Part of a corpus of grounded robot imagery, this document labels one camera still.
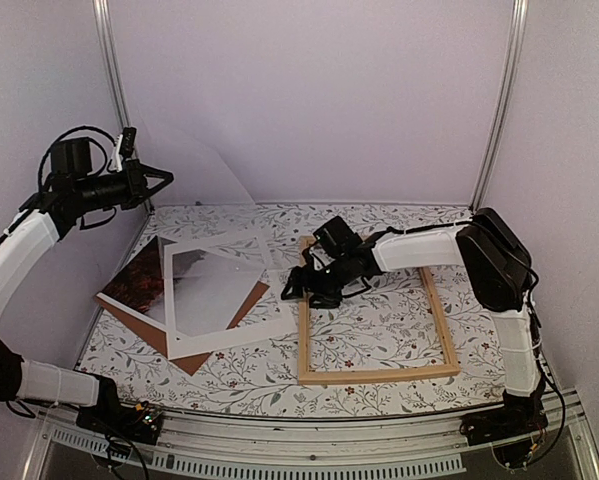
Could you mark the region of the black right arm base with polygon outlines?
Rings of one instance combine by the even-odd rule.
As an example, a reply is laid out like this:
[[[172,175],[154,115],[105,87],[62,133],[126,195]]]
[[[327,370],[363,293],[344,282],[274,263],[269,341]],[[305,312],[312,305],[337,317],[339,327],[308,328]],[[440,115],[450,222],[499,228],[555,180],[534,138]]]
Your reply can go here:
[[[463,415],[460,434],[467,438],[470,446],[474,446],[546,428],[548,419],[542,403],[545,387],[545,382],[541,381],[528,397],[505,391],[501,407]]]

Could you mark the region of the white photo mat board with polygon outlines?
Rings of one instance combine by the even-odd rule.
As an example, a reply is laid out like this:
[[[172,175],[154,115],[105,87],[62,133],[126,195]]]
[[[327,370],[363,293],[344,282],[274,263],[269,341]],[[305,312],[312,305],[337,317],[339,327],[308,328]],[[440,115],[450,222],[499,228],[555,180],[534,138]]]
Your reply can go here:
[[[264,231],[166,243],[161,259],[169,360],[201,353],[203,341],[221,350],[296,331],[293,313],[278,300],[280,268]],[[257,282],[269,290],[238,330],[221,337]]]

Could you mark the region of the photo with white border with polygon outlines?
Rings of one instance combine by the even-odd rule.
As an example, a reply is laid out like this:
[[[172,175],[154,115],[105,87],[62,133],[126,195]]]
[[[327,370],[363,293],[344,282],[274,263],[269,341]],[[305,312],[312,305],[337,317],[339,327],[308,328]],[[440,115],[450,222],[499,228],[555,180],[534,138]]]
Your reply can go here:
[[[163,340],[170,359],[263,338],[242,322],[270,285],[262,263],[215,251],[212,240],[150,240],[96,295],[146,342]]]

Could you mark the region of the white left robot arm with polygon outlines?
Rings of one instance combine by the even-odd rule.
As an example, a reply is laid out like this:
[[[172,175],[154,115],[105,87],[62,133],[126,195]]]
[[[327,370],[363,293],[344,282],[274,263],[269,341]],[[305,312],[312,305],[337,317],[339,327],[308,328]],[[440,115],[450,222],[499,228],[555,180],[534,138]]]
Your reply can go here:
[[[94,211],[130,210],[161,191],[172,173],[127,160],[120,170],[99,176],[55,174],[28,200],[0,238],[0,402],[38,400],[89,407],[90,419],[107,434],[127,426],[127,412],[100,396],[95,376],[31,359],[26,334],[48,346],[56,340],[50,317],[69,311],[77,290],[67,272],[53,267],[51,249]]]

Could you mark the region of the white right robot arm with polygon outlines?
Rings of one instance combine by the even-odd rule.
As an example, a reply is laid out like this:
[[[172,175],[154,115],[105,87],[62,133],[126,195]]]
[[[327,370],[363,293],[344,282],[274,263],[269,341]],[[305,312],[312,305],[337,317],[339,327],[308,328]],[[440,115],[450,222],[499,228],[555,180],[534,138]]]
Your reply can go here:
[[[314,246],[330,258],[316,259],[304,248],[282,290],[284,301],[309,297],[314,308],[333,309],[347,298],[344,289],[359,281],[411,268],[456,265],[465,268],[475,299],[489,311],[499,338],[505,394],[515,398],[496,415],[496,427],[516,436],[535,417],[526,398],[542,395],[546,382],[537,363],[540,325],[532,291],[538,277],[529,251],[492,208],[457,222],[406,230],[387,227],[367,237],[336,216],[314,233]]]

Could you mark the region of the light wooden picture frame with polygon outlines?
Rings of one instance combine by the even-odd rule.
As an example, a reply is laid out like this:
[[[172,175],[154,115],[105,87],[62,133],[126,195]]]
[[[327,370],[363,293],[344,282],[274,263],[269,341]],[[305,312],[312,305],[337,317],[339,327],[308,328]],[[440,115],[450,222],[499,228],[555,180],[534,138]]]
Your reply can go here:
[[[375,292],[337,310],[298,301],[297,381],[303,386],[395,384],[461,372],[446,311],[428,267],[375,279]]]

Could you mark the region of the clear acrylic sheet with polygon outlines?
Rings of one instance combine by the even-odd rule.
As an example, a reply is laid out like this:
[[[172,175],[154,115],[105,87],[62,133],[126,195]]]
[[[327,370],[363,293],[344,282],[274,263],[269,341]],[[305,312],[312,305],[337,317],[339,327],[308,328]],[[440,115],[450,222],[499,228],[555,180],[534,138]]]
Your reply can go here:
[[[165,206],[252,206],[254,199],[212,147],[169,122],[134,117],[142,162],[173,174],[152,203]]]

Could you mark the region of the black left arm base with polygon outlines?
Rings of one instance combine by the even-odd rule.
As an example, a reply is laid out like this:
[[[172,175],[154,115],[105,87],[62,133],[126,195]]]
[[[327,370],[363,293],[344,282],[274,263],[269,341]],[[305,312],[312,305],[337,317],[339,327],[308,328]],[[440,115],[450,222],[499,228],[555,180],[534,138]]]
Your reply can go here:
[[[148,401],[123,405],[115,382],[101,377],[96,404],[78,408],[76,425],[132,442],[156,445],[163,427],[162,414],[160,407]]]

